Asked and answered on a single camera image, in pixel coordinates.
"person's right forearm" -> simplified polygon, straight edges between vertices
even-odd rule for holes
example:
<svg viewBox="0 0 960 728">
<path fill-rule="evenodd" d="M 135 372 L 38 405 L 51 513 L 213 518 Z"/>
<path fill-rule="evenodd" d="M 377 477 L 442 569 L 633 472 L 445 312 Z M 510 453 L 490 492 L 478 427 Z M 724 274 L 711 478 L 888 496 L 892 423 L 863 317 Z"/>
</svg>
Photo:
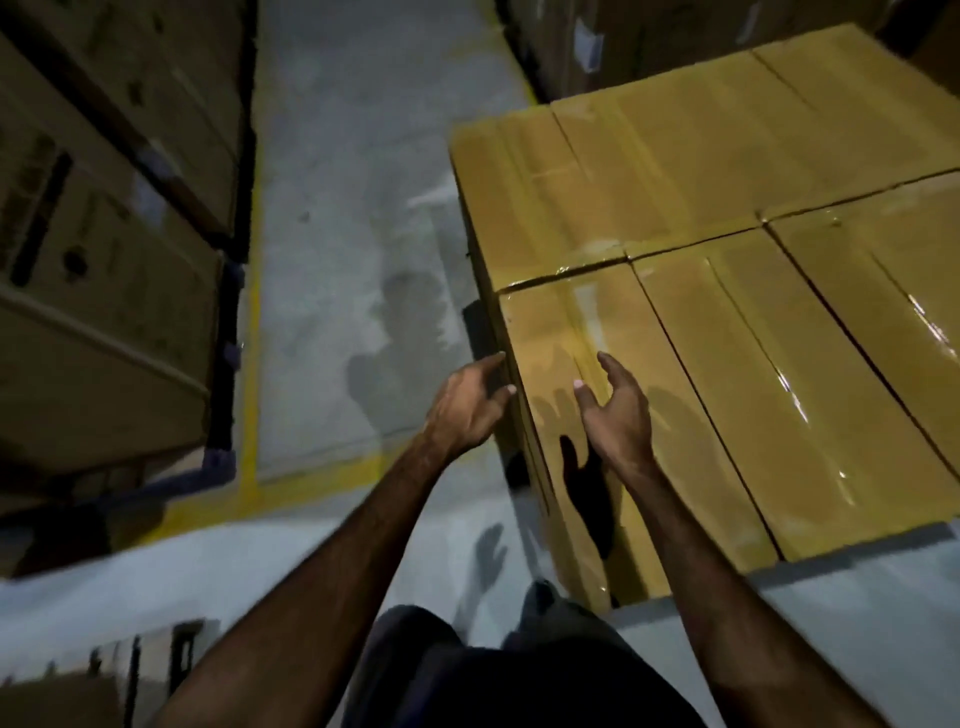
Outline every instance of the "person's right forearm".
<svg viewBox="0 0 960 728">
<path fill-rule="evenodd" d="M 615 469 L 643 516 L 694 654 L 731 726 L 886 725 L 736 572 L 659 467 Z"/>
</svg>

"person's left forearm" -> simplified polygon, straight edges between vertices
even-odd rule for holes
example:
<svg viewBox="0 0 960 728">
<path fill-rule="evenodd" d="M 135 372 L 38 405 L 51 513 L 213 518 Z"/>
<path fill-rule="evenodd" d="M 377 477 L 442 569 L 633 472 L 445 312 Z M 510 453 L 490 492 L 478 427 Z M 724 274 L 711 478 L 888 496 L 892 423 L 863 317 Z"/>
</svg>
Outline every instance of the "person's left forearm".
<svg viewBox="0 0 960 728">
<path fill-rule="evenodd" d="M 341 528 L 210 651 L 157 726 L 325 725 L 446 458 L 418 435 Z"/>
</svg>

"person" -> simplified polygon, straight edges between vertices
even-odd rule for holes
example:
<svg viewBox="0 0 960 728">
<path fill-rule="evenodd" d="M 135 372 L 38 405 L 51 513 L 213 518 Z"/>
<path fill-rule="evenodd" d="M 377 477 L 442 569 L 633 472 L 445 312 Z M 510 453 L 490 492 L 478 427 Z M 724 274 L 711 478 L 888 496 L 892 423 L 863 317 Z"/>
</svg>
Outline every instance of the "person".
<svg viewBox="0 0 960 728">
<path fill-rule="evenodd" d="M 886 723 L 734 570 L 657 464 L 646 398 L 612 356 L 601 406 L 572 383 L 591 445 L 636 501 L 693 652 L 730 726 Z M 454 373 L 420 433 L 341 527 L 200 661 L 157 726 L 702 726 L 600 618 L 535 583 L 501 650 L 464 646 L 441 619 L 395 607 L 374 623 L 441 474 L 486 441 L 513 385 L 488 397 L 496 354 Z M 356 674 L 354 667 L 360 663 Z"/>
</svg>

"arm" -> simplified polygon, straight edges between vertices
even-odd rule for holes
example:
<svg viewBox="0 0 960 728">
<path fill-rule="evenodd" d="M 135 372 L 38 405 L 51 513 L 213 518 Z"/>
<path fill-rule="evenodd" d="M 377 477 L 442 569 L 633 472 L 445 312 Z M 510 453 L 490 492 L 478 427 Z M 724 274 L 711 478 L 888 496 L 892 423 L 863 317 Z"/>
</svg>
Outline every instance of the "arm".
<svg viewBox="0 0 960 728">
<path fill-rule="evenodd" d="M 601 407 L 574 382 L 590 442 L 636 502 L 693 652 L 730 726 L 886 726 L 883 718 L 731 566 L 654 458 L 633 375 L 598 355 L 613 388 Z"/>
<path fill-rule="evenodd" d="M 326 725 L 434 484 L 490 437 L 516 390 L 487 397 L 485 379 L 503 359 L 451 375 L 423 430 L 372 493 L 213 647 L 164 706 L 158 728 Z"/>
</svg>

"concrete floor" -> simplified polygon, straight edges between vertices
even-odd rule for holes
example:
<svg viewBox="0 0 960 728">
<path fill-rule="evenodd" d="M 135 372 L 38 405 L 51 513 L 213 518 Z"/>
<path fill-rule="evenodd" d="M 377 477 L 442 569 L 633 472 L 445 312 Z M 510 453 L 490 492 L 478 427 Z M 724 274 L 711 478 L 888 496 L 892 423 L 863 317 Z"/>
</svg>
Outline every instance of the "concrete floor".
<svg viewBox="0 0 960 728">
<path fill-rule="evenodd" d="M 420 425 L 446 373 L 471 359 L 461 311 L 476 289 L 444 136 L 527 96 L 479 2 L 262 7 L 258 467 L 269 476 L 388 449 Z M 2 584 L 0 667 L 42 669 L 45 655 L 181 619 L 226 629 L 366 492 Z M 471 643 L 496 645 L 540 575 L 552 567 L 536 505 L 511 496 L 488 444 L 444 476 L 384 608 L 417 603 Z M 954 530 L 781 567 L 756 583 L 895 725 L 960 715 Z M 709 725 L 722 725 L 669 599 L 610 621 Z"/>
</svg>

